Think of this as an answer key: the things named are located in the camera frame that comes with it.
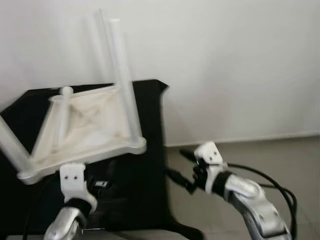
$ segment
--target white wall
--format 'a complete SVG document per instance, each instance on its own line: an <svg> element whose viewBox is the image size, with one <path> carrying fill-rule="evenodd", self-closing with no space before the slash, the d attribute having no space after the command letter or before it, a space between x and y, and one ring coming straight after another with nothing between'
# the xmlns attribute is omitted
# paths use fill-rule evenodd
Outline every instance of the white wall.
<svg viewBox="0 0 320 240"><path fill-rule="evenodd" d="M320 132L318 0L0 2L0 105L110 80L96 10L120 18L135 80L159 79L168 145Z"/></svg>

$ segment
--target white cylindrical rod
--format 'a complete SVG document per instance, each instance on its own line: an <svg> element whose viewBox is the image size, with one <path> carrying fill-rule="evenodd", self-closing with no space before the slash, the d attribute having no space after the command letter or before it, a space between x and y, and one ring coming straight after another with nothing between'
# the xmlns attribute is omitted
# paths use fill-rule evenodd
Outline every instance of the white cylindrical rod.
<svg viewBox="0 0 320 240"><path fill-rule="evenodd" d="M128 64L127 52L125 48L123 32L119 19L111 19L106 22L103 19L104 30L108 39L110 55L112 58L116 84L121 88L120 95L125 106L128 118L131 140L136 142L142 136L137 105L132 85L132 76Z"/></svg>
<svg viewBox="0 0 320 240"><path fill-rule="evenodd" d="M70 86L65 86L60 90L60 93L62 95L62 100L57 119L55 139L55 147L57 148L59 148L65 140L69 122L70 98L74 93L74 90Z"/></svg>
<svg viewBox="0 0 320 240"><path fill-rule="evenodd" d="M0 116L0 147L18 172L33 169L31 157L5 120Z"/></svg>

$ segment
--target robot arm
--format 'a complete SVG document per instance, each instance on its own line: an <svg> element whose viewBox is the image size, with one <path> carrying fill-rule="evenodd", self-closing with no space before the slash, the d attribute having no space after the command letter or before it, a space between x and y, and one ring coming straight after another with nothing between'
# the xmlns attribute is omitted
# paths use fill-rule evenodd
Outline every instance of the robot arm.
<svg viewBox="0 0 320 240"><path fill-rule="evenodd" d="M60 167L60 185L64 195L64 206L44 234L44 240L78 240L90 213L97 208L97 199L92 187L85 179L83 163L66 163ZM105 188L106 181L95 182Z"/></svg>
<svg viewBox="0 0 320 240"><path fill-rule="evenodd" d="M200 187L209 195L215 193L233 205L242 215L253 240L291 240L292 237L277 209L256 182L239 177L225 168L227 164L214 144L207 142L194 151L196 166L194 184L174 170L167 173L176 183L192 193Z"/></svg>

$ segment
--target metal bracket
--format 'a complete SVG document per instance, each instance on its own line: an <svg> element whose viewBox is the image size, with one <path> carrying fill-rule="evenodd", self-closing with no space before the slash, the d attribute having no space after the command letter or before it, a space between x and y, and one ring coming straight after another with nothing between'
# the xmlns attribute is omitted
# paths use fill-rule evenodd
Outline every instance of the metal bracket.
<svg viewBox="0 0 320 240"><path fill-rule="evenodd" d="M88 191L83 163L66 163L60 167L60 185L64 202L70 199L82 199L91 205L91 213L97 208L97 199Z"/></svg>
<svg viewBox="0 0 320 240"><path fill-rule="evenodd" d="M213 141L200 145L194 151L195 157L203 159L205 163L210 166L207 168L207 181L205 182L205 192L209 195L212 194L212 186L215 182L217 175L224 170L224 161L218 148Z"/></svg>

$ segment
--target black tabletop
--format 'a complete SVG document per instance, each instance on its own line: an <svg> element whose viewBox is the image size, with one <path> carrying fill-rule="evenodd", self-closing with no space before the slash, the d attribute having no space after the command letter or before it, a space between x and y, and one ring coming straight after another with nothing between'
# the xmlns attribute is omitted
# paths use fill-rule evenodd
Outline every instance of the black tabletop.
<svg viewBox="0 0 320 240"><path fill-rule="evenodd" d="M93 84L72 86L75 93L108 86ZM179 224L172 217L165 182L165 149L162 128L161 96L167 85L158 80L135 81L133 89L142 135L147 142L144 154L125 154L87 165L89 176L112 182L103 190L98 207L87 228L107 231L166 229L189 239L202 234ZM23 94L1 116L24 147L31 153L50 105L48 98L59 94L57 88L33 89ZM0 234L22 234L26 216L44 181L25 185L16 177L6 156L0 152L1 213ZM28 232L43 234L55 219L64 198L59 178L50 182L30 218Z"/></svg>

